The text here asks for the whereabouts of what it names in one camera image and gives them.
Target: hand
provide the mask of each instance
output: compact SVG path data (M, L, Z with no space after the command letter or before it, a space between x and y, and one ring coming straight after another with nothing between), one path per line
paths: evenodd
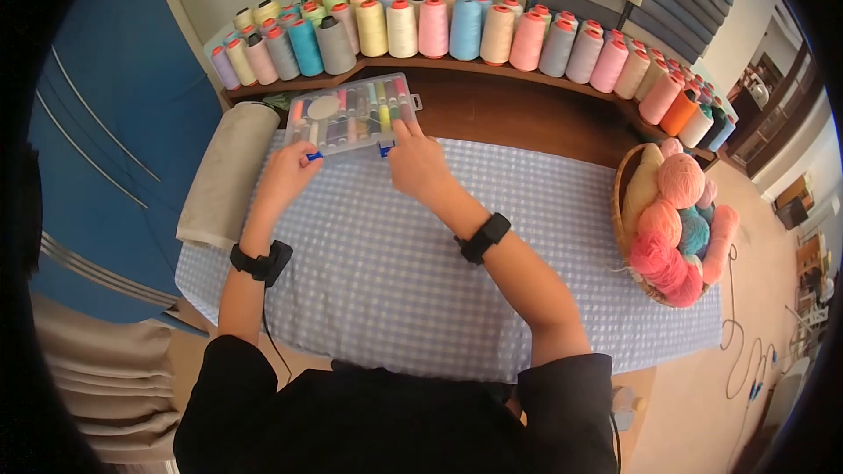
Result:
M392 185L407 196L413 196L428 208L443 186L455 183L445 163L442 145L426 137L416 121L392 122L395 147L389 151Z
M316 146L311 142L299 141L270 155L249 219L258 216L275 226L284 209L299 197L321 169L322 158L308 160L307 154L314 152Z

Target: checkered fabric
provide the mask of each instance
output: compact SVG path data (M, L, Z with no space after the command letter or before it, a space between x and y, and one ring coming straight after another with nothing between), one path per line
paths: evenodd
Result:
M279 131L270 147L283 142ZM720 287L685 310L650 300L623 271L609 199L615 171L550 154L440 140L456 178L565 280L595 352L615 373L720 342ZM281 216L295 250L267 290L272 337L307 353L395 372L516 382L530 330L452 233L396 191L382 161L325 165ZM175 283L216 323L228 253L184 245Z

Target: beige curtain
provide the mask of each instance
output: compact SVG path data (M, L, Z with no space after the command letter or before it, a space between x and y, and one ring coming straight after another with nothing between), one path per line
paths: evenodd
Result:
M38 295L32 311L59 394L100 459L172 460L180 414L171 402L169 329L100 321Z

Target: wicker basket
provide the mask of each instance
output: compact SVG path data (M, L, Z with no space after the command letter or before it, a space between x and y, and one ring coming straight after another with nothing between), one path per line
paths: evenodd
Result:
M612 191L612 226L615 228L615 239L618 242L620 256L624 259L624 265L641 291L659 304L675 307L668 303L667 297L661 291L649 285L647 280L630 266L630 245L627 241L627 235L624 234L624 222L620 218L620 209L623 206L624 197L627 195L627 185L629 185L632 175L635 174L638 165L641 163L641 155L644 153L644 147L646 146L647 144L639 144L627 152L618 166L617 174L615 174L615 186ZM702 284L702 294L707 290L708 284Z

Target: clear plastic box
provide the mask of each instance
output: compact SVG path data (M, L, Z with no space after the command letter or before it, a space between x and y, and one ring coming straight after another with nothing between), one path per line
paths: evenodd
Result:
M290 102L284 145L306 140L326 162L382 158L395 146L393 119L416 121L404 74L355 80Z

